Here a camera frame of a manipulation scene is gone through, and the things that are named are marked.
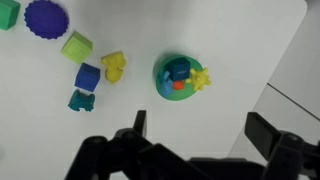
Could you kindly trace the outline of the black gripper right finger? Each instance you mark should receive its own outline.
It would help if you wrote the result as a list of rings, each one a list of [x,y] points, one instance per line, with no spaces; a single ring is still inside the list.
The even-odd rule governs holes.
[[[280,132],[257,112],[247,114],[244,133],[265,160],[280,138]]]

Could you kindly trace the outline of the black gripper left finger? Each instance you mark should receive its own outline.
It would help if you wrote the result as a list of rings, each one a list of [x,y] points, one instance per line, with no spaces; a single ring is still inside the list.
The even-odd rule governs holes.
[[[135,122],[133,125],[133,129],[139,133],[142,137],[146,136],[147,133],[147,111],[146,110],[139,110],[137,112]]]

